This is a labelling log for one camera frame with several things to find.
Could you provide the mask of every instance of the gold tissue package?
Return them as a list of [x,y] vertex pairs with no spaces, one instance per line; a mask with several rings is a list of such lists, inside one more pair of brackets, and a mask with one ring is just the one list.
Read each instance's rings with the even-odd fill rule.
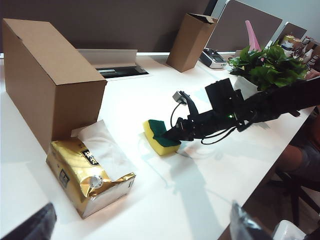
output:
[[76,137],[51,142],[46,163],[83,219],[128,194],[136,177],[111,181]]

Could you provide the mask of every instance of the office desk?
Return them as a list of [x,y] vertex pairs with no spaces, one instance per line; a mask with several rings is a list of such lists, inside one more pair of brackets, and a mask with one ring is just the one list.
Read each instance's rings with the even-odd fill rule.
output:
[[[221,142],[183,142],[178,153],[158,156],[142,122],[164,120],[177,105],[172,95],[190,94],[199,112],[211,108],[204,87],[230,77],[198,62],[180,73],[166,56],[139,56],[150,76],[107,84],[99,119],[135,165],[130,194],[82,220],[46,165],[46,154],[6,92],[1,92],[1,237],[52,202],[52,239],[217,239],[230,222],[232,200],[243,205],[305,121],[289,114],[234,131]],[[174,114],[186,117],[180,106]]]

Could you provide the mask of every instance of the gray partition panel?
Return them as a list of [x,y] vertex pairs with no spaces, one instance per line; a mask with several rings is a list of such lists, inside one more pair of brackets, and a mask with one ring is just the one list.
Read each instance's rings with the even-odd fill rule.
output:
[[245,21],[251,22],[261,48],[265,47],[282,19],[236,0],[230,0],[207,43],[208,48],[221,52],[241,50],[249,45]]
[[276,40],[282,41],[284,36],[289,35],[289,34],[292,36],[295,36],[298,39],[301,39],[305,35],[306,32],[307,32],[306,29],[304,29],[300,26],[294,25],[290,22],[286,22],[286,24],[284,25],[279,36],[276,38]]
[[169,52],[185,13],[209,0],[2,0],[3,18],[51,22],[76,48]]

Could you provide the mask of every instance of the sponge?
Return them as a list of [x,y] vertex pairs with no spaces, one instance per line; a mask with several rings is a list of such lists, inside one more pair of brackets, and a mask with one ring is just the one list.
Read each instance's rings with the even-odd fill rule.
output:
[[180,145],[180,141],[170,140],[162,137],[167,129],[164,121],[147,120],[143,123],[144,134],[150,146],[160,156],[176,152]]

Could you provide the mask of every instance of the white flower pot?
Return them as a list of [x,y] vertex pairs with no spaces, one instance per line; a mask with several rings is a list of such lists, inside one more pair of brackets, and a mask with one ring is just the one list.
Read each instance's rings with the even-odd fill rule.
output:
[[244,100],[258,93],[257,86],[243,76],[237,76],[233,89],[240,89]]

